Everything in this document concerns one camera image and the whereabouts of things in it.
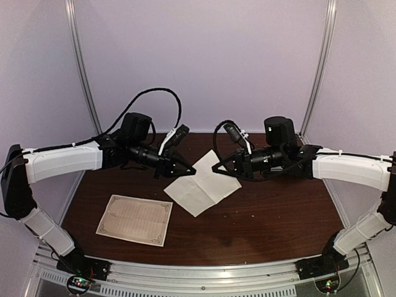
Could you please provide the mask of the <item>beige letter paper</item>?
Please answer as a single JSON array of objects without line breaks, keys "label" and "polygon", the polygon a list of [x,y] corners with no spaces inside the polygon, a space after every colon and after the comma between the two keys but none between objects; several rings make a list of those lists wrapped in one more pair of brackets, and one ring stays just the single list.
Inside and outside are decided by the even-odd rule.
[{"label": "beige letter paper", "polygon": [[163,247],[173,204],[113,194],[96,234],[138,244]]},{"label": "beige letter paper", "polygon": [[193,217],[198,217],[242,188],[236,178],[212,171],[218,162],[215,152],[210,150],[193,165],[195,175],[176,179],[164,192]]}]

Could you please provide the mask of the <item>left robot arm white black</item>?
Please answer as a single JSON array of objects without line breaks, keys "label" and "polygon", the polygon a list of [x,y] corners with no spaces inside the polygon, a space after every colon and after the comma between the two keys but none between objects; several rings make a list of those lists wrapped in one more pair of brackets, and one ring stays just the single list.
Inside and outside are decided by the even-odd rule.
[{"label": "left robot arm white black", "polygon": [[41,180],[77,171],[105,170],[124,167],[130,161],[155,170],[158,179],[192,176],[196,173],[177,151],[170,148],[179,145],[188,134],[185,125],[172,129],[159,147],[145,144],[152,119],[140,113],[127,113],[121,127],[112,134],[105,134],[84,144],[62,145],[52,149],[22,149],[10,147],[2,169],[1,190],[6,216],[22,222],[40,239],[65,257],[65,265],[76,275],[89,268],[86,257],[69,233],[62,229],[42,210],[33,198],[31,184]]}]

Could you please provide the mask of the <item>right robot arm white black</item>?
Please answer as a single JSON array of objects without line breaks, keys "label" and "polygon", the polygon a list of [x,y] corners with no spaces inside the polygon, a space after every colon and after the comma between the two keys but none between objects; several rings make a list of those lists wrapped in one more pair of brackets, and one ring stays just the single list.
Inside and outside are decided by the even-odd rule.
[{"label": "right robot arm white black", "polygon": [[214,173],[244,181],[264,182],[289,174],[306,179],[334,179],[369,186],[382,192],[381,201],[354,225],[336,232],[317,260],[317,268],[330,273],[341,258],[360,244],[395,226],[395,156],[372,156],[331,150],[320,145],[299,145],[293,121],[284,116],[264,120],[267,146],[256,148],[234,121],[222,121],[213,132],[224,129],[239,145],[234,153],[212,167]]}]

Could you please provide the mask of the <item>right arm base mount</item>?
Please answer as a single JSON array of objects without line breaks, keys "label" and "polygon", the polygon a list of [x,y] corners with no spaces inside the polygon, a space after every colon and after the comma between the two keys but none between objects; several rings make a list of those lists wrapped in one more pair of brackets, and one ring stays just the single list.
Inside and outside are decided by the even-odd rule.
[{"label": "right arm base mount", "polygon": [[296,262],[296,269],[301,280],[336,273],[347,268],[349,268],[349,263],[345,257],[337,258],[330,255],[305,258]]}]

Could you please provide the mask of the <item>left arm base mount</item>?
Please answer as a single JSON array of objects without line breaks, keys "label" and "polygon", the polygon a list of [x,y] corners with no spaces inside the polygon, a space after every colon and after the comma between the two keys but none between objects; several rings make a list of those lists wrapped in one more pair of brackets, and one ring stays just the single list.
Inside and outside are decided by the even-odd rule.
[{"label": "left arm base mount", "polygon": [[90,280],[106,281],[110,263],[106,260],[83,257],[82,259],[60,259],[56,264],[58,270],[72,273]]}]

